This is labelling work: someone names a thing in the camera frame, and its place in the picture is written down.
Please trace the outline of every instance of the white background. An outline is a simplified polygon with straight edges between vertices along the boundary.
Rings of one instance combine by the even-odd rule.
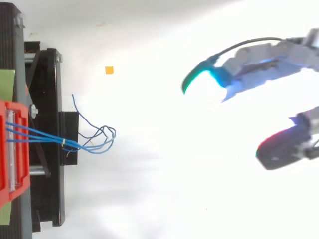
[[[66,221],[35,239],[317,239],[319,161],[266,171],[258,144],[319,104],[309,71],[220,106],[183,96],[200,61],[239,41],[304,36],[314,0],[15,0],[25,41],[62,54],[64,110],[117,129],[65,168]],[[105,66],[114,66],[106,75]],[[80,121],[79,131],[93,131]]]

